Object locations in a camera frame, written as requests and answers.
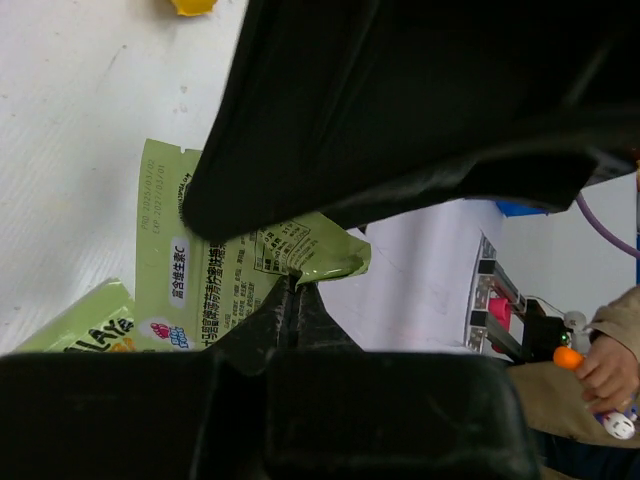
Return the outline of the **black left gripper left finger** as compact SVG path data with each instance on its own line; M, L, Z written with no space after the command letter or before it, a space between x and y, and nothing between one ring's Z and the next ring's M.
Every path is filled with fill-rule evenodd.
M202 350L11 353L5 479L536 479L495 360L366 352L278 280Z

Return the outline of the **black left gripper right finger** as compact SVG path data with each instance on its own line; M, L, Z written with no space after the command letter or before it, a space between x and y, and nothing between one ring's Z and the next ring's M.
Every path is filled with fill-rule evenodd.
M251 1L184 221L231 239L460 198L562 212L638 145L635 1Z

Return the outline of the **green snack packet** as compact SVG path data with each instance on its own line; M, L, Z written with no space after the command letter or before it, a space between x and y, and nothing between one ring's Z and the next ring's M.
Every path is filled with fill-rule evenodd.
M14 353L133 352L134 301L107 279L22 342Z
M368 270L369 243L320 213L224 243L197 237L182 204L197 150L149 139L143 149L136 233L135 338L143 351L202 350L264 302L280 278L295 285Z

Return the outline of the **yellow snack bar wrapper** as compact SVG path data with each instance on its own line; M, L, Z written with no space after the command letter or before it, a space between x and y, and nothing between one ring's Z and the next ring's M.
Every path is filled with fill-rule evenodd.
M171 0L176 14L184 17L197 17L210 14L217 0Z

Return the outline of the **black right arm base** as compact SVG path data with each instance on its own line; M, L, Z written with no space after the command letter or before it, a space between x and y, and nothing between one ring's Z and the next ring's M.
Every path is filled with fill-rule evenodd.
M571 345L573 330L561 316L547 315L537 300L526 300L522 350L527 361L552 361L555 350Z

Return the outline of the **person's hand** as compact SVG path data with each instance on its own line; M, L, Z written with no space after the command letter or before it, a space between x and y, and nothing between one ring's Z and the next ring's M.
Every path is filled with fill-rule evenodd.
M636 356L619 341L600 334L575 375L591 413L624 411L639 388Z

